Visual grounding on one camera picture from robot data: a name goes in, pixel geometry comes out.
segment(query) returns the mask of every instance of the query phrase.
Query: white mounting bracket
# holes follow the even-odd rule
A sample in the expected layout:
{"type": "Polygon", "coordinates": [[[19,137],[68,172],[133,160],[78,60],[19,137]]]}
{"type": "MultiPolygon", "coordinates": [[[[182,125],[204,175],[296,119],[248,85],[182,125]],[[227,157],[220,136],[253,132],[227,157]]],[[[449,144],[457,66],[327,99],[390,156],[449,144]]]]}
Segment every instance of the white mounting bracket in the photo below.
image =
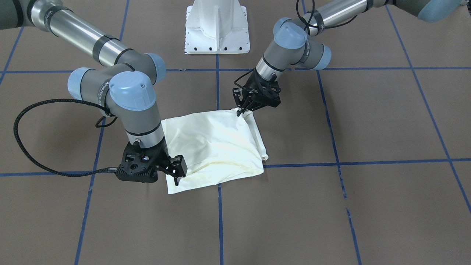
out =
{"type": "Polygon", "coordinates": [[[195,0],[187,7],[185,53],[250,51],[247,8],[239,0],[195,0]]]}

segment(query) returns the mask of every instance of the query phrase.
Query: white metal base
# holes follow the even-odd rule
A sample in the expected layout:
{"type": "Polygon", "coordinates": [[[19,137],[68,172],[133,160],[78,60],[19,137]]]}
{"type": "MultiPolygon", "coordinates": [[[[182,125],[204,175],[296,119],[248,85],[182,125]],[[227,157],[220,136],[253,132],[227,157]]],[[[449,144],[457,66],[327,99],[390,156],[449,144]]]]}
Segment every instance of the white metal base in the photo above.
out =
{"type": "MultiPolygon", "coordinates": [[[[187,7],[187,20],[193,6],[187,7]]],[[[247,8],[240,6],[247,20],[247,8]]],[[[249,30],[233,29],[226,36],[212,38],[201,28],[188,28],[185,33],[186,54],[238,54],[250,51],[249,30]]]]}

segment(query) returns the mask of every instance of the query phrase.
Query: white fabric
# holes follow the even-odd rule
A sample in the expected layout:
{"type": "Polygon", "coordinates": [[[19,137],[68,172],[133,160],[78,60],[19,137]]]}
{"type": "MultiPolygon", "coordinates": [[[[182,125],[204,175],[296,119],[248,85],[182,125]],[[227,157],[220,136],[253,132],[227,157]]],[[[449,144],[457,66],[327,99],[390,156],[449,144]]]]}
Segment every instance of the white fabric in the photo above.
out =
{"type": "Polygon", "coordinates": [[[175,186],[167,175],[169,194],[263,173],[268,155],[251,111],[237,109],[194,113],[162,121],[169,154],[183,155],[187,176],[175,186]]]}

